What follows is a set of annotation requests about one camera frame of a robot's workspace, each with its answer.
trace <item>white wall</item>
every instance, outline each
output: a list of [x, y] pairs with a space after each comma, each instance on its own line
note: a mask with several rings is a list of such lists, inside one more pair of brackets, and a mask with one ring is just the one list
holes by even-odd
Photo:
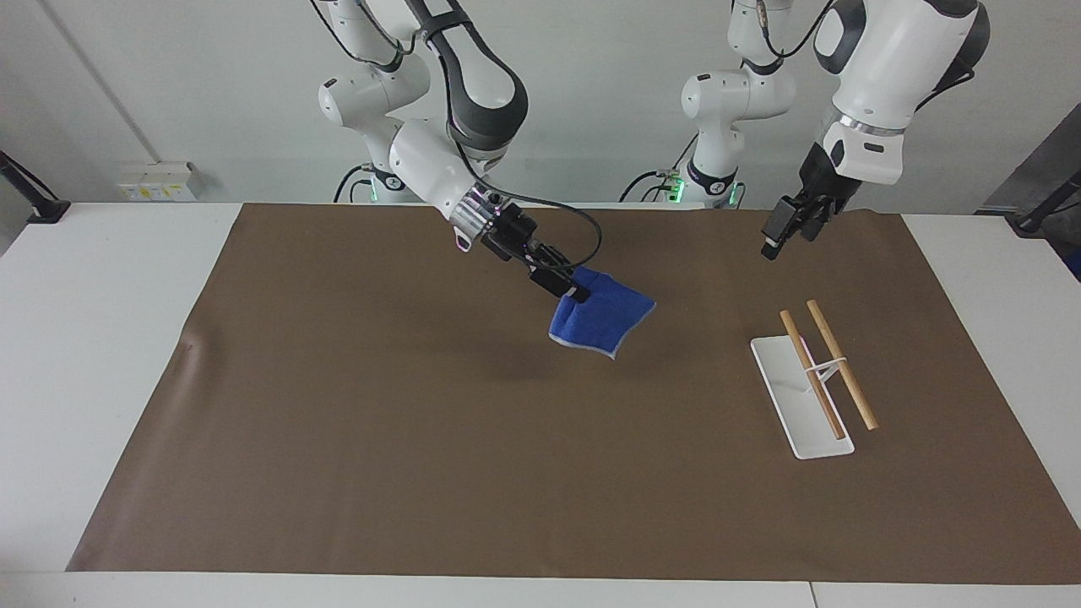
[[[971, 212], [1081, 100], [1081, 2], [985, 2], [993, 34], [976, 80], [920, 114], [900, 183], [868, 186], [855, 206]], [[724, 0], [464, 4], [529, 88], [530, 117], [496, 176], [530, 194], [614, 199], [633, 175], [670, 164], [693, 134], [684, 80], [738, 64]], [[789, 38], [820, 6], [798, 2]], [[745, 127], [749, 207], [798, 188], [836, 90], [810, 50], [792, 65], [793, 110]], [[77, 200], [115, 198], [116, 163], [155, 156], [195, 162], [210, 199], [328, 200], [365, 154], [315, 92], [352, 67], [306, 0], [4, 0], [0, 146]], [[439, 116], [441, 94], [400, 115]]]

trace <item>green light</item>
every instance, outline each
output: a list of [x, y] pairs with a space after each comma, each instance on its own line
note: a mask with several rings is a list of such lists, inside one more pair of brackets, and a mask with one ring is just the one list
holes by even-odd
[[739, 203], [743, 202], [743, 196], [747, 193], [747, 184], [743, 182], [736, 182], [732, 186], [732, 191], [729, 193], [729, 209], [739, 209]]
[[668, 202], [681, 202], [683, 200], [683, 190], [686, 188], [686, 182], [676, 177], [672, 182], [671, 190], [668, 191]]

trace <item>electrical outlet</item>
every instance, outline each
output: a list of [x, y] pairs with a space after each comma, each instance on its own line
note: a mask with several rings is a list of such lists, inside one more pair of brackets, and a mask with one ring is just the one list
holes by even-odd
[[195, 201], [204, 189], [189, 162], [125, 163], [120, 170], [117, 187], [126, 200]]
[[145, 173], [128, 173], [120, 176], [117, 187], [125, 200], [150, 200], [150, 191], [143, 187]]

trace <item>blue cloth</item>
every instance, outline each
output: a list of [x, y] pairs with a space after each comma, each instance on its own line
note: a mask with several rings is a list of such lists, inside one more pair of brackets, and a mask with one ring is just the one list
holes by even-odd
[[623, 340], [656, 303], [585, 266], [574, 270], [574, 281], [590, 291], [589, 299], [578, 303], [566, 295], [561, 298], [548, 336], [563, 346], [596, 351], [615, 360]]

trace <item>brown mat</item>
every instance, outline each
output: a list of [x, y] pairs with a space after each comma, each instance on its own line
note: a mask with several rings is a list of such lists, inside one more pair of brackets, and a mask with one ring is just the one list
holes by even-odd
[[[576, 254], [578, 220], [532, 212]], [[903, 221], [601, 212], [618, 360], [430, 209], [243, 208], [70, 570], [1081, 583], [1081, 532]], [[797, 461], [748, 341], [817, 298], [876, 406]]]

